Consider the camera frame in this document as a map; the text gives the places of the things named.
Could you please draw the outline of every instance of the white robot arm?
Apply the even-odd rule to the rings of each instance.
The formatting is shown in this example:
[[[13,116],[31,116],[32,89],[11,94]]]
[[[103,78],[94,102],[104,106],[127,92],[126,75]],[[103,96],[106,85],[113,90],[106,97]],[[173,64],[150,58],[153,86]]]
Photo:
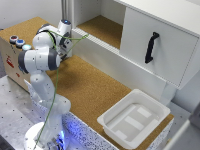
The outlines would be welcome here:
[[[41,134],[38,150],[55,149],[55,147],[51,148],[49,143],[53,142],[53,145],[56,145],[55,141],[63,130],[62,115],[68,113],[71,108],[71,103],[67,98],[58,94],[54,97],[55,87],[45,72],[47,70],[56,70],[62,60],[60,56],[63,55],[65,57],[71,49],[71,41],[64,38],[69,37],[70,30],[71,23],[67,20],[61,20],[58,28],[48,24],[43,25],[33,39],[35,50],[22,51],[18,57],[18,63],[21,69],[31,75],[30,84],[34,91],[31,98],[46,107],[47,110],[50,110],[54,101],[50,115],[48,114],[49,111],[46,112],[46,117],[47,115],[49,117]],[[35,137],[36,140],[40,136],[40,132]],[[66,149],[64,144],[58,144],[56,147],[62,150]]]

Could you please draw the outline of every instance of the door handle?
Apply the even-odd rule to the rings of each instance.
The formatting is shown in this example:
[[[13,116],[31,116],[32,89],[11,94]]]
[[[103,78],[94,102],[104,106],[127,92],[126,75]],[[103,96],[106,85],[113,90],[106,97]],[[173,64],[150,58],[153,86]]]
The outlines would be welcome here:
[[[153,36],[151,37],[149,44],[148,44],[148,48],[147,48],[147,53],[146,53],[146,57],[145,57],[145,63],[148,64],[149,62],[151,62],[153,60],[153,57],[151,57],[151,53],[153,50],[153,46],[154,46],[154,40],[157,39],[160,35],[156,32],[153,32]]]

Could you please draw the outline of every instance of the white plastic bin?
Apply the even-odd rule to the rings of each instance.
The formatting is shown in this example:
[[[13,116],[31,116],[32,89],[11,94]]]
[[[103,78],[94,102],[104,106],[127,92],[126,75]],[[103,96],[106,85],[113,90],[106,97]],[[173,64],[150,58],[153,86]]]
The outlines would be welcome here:
[[[169,115],[170,109],[133,90],[98,118],[105,133],[126,149],[137,148]]]

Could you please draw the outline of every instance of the white drawer front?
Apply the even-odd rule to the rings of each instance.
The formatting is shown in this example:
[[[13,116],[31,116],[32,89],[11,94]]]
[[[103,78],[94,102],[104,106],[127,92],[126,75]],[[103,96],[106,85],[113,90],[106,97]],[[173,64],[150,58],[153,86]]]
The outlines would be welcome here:
[[[146,64],[153,32],[160,36],[154,40],[153,60]],[[197,41],[191,34],[127,8],[120,54],[179,86]]]

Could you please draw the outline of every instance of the cork surface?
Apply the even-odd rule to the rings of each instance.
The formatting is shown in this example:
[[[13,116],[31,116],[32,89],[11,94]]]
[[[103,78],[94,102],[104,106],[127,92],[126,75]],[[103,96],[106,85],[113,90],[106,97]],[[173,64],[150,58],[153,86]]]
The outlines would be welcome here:
[[[36,17],[1,31],[0,36],[9,42],[11,35],[18,35],[27,44],[32,44],[32,39],[37,30],[45,23],[47,23],[45,20]],[[47,74],[55,83],[56,71],[48,71]],[[57,93],[71,101],[72,113],[119,149],[123,148],[104,133],[102,126],[97,122],[97,118],[129,92],[131,92],[131,89],[77,56],[65,60],[59,67]],[[137,150],[146,149],[172,119],[173,116],[169,115]]]
[[[120,49],[123,26],[103,16],[89,20],[78,28]]]
[[[9,42],[10,36],[17,35],[19,39],[25,40],[26,44],[29,44],[33,47],[32,41],[36,35],[37,30],[46,23],[48,22],[41,19],[40,17],[35,17],[0,31],[0,37]]]

